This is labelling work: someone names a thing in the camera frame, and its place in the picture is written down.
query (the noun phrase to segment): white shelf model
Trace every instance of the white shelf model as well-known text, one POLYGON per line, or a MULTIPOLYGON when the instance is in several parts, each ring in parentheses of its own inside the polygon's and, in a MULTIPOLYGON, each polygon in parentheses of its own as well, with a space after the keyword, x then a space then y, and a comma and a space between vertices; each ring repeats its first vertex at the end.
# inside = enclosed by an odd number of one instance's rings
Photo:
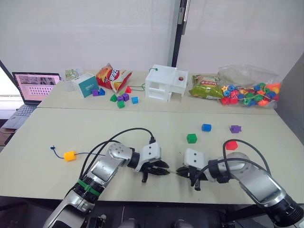
POLYGON ((184 96, 188 72, 176 67, 153 65, 146 77, 145 96, 170 101, 172 93, 184 96))

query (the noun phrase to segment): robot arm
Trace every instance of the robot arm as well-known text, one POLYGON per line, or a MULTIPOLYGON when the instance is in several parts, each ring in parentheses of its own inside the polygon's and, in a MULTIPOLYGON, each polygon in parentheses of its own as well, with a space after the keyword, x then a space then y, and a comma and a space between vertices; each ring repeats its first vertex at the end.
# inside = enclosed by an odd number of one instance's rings
MULTIPOLYGON (((239 158, 249 160, 245 154, 240 152, 227 155, 227 159, 239 158)), ((208 160, 203 153, 187 149, 184 166, 177 169, 177 174, 193 180, 206 165, 222 159, 221 157, 216 160, 208 160)), ((228 165, 232 178, 239 182, 246 194, 271 218, 277 227, 291 226, 302 219, 303 209, 292 200, 268 172, 245 161, 228 161, 228 165)), ((210 166, 195 182, 195 190, 200 190, 200 180, 224 183, 222 177, 226 171, 224 162, 210 166)))
POLYGON ((85 227, 86 214, 90 213, 100 194, 113 179, 119 167, 128 166, 143 174, 146 182, 148 173, 167 175, 169 166, 161 161, 161 148, 157 142, 144 146, 139 153, 121 143, 112 144, 105 156, 92 166, 91 170, 75 184, 43 228, 85 227))

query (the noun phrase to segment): teal box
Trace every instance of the teal box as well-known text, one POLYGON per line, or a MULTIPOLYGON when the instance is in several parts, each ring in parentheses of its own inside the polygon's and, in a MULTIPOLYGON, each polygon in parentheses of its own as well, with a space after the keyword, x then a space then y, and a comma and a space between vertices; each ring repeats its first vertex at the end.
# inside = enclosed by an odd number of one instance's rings
POLYGON ((92 94, 92 90, 99 89, 95 75, 85 73, 72 80, 76 91, 84 98, 92 94))

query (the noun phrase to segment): green band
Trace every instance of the green band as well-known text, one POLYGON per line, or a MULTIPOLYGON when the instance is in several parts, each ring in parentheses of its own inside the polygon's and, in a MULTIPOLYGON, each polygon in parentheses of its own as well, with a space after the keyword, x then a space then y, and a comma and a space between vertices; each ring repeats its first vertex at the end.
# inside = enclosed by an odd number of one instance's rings
POLYGON ((80 184, 82 187, 84 187, 84 189, 90 193, 92 193, 93 195, 96 195, 97 197, 100 196, 101 192, 96 191, 95 189, 93 189, 90 185, 84 183, 82 180, 78 180, 77 182, 78 184, 80 184))

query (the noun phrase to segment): laptop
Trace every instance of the laptop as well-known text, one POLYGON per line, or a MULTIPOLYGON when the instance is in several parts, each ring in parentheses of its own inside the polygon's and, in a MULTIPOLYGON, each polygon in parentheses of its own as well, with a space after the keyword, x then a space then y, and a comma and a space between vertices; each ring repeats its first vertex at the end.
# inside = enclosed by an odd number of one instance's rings
POLYGON ((24 105, 2 127, 18 129, 60 81, 60 76, 55 73, 12 72, 12 74, 24 105))

